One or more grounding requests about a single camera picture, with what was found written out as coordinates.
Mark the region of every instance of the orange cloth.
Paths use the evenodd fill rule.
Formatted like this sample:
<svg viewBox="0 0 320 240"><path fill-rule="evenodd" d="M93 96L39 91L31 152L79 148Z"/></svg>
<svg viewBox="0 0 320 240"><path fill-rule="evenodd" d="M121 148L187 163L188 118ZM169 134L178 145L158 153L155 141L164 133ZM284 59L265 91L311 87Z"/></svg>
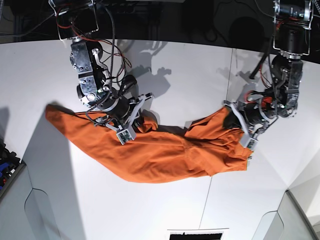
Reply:
<svg viewBox="0 0 320 240"><path fill-rule="evenodd" d="M184 137L156 131L145 118L136 139L121 145L116 133L94 126L84 113L68 114L48 105L46 119L65 137L120 178L137 183L165 183L221 172L244 171L252 153L239 140L241 129L224 129L223 107L193 124ZM95 119L104 114L93 112Z"/></svg>

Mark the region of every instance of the robotic arm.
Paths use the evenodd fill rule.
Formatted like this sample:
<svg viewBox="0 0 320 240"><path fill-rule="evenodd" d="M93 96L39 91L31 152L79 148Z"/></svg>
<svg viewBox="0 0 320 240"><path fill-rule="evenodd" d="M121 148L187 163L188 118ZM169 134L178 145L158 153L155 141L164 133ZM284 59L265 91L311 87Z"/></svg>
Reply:
<svg viewBox="0 0 320 240"><path fill-rule="evenodd" d="M118 55L123 59L125 75L121 80L120 88L113 87L113 58L115 48L115 26L114 20L110 16L113 28L110 69L103 63L101 58L104 50L100 42L108 43L107 40L97 40L91 38L91 33L99 30L97 22L97 2L95 0L49 0L50 6L56 13L56 21L60 39L72 40L70 62L78 73L79 84L77 94L82 104L89 110L86 116L97 126L105 126L114 130L121 142L125 144L136 138L134 128L143 124L141 108L144 102L153 97L152 93L141 95L138 99L134 97L127 99L125 94L137 84L134 76L128 75L125 69L126 62L123 54L119 50ZM92 119L89 115L94 109L99 109L105 113L104 117Z"/></svg>
<svg viewBox="0 0 320 240"><path fill-rule="evenodd" d="M252 150L258 143L257 137L279 117L288 118L296 113L303 72L301 57L310 53L312 0L276 0L274 9L274 34L268 51L250 76L254 79L258 69L268 58L271 85L265 84L263 92L248 92L244 97L245 102L225 102L231 112L225 118L223 126L227 129L242 128L244 135L240 143ZM272 47L279 53L271 63ZM259 97L248 100L249 95Z"/></svg>

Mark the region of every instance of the orange pants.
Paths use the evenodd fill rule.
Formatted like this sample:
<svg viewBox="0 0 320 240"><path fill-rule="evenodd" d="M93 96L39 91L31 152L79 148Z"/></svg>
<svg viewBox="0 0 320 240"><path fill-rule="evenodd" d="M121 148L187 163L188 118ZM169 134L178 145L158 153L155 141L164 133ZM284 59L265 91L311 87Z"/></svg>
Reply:
<svg viewBox="0 0 320 240"><path fill-rule="evenodd" d="M247 169L252 152L239 144L241 129L223 128L228 113L221 108L191 125L184 137L157 131L158 125L145 118L136 139L125 145L113 130L94 126L84 113L64 113L48 105L45 117L78 148L120 178L165 183ZM93 119L103 115L90 114Z"/></svg>

